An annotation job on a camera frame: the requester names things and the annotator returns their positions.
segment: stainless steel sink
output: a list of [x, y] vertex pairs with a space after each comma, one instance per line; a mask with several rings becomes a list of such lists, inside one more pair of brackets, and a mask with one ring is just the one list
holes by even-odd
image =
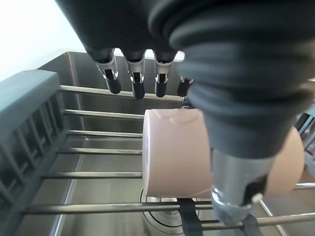
[[[126, 63], [117, 57], [119, 75], [123, 91], [131, 91]], [[167, 94], [176, 95], [179, 75], [176, 63], [168, 82]], [[84, 53], [65, 53], [40, 69], [56, 71], [61, 85], [106, 89], [106, 83], [94, 62]], [[145, 88], [154, 93], [154, 62], [146, 60]], [[117, 96], [63, 93], [66, 109], [144, 114], [151, 108], [179, 108], [178, 101], [135, 100]], [[88, 118], [68, 116], [70, 130], [91, 130], [142, 133], [142, 121], [117, 118]], [[64, 147], [114, 148], [140, 150], [141, 138], [130, 137], [82, 137], [69, 136]], [[142, 171], [140, 155], [92, 155], [59, 154], [53, 171]], [[301, 182], [313, 181], [307, 172]], [[142, 188], [141, 179], [50, 179], [45, 180], [33, 204], [105, 204], [137, 203]], [[294, 191], [281, 199], [266, 200], [275, 215], [315, 211], [315, 190]], [[254, 210], [256, 217], [266, 217], [261, 206]], [[201, 210], [202, 220], [215, 219], [211, 210]], [[315, 232], [314, 222], [285, 225], [288, 235], [311, 236]], [[284, 236], [276, 226], [261, 228], [265, 236]], [[180, 233], [180, 227], [161, 226], [159, 222], [148, 220], [142, 212], [119, 212], [99, 214], [29, 215], [18, 229], [18, 236], [162, 236]], [[204, 235], [217, 235], [216, 231], [205, 231]]]

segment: pink ceramic mug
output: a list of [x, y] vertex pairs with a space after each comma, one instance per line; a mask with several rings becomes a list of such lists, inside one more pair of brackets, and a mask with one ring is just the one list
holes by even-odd
[[[213, 184], [203, 114], [197, 109], [147, 110], [143, 127], [144, 194], [209, 198]], [[304, 169], [304, 150], [292, 127], [268, 176], [267, 197], [289, 193]]]

